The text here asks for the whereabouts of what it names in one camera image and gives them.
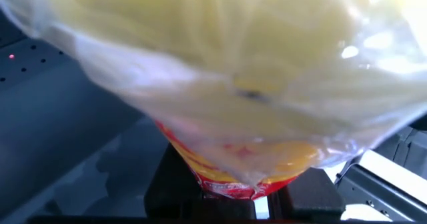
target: plastic bag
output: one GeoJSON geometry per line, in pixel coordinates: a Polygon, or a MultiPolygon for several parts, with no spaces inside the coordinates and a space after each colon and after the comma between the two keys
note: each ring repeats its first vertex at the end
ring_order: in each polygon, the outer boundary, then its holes
{"type": "Polygon", "coordinates": [[[427,109],[425,0],[0,2],[256,192],[359,155],[427,109]]]}

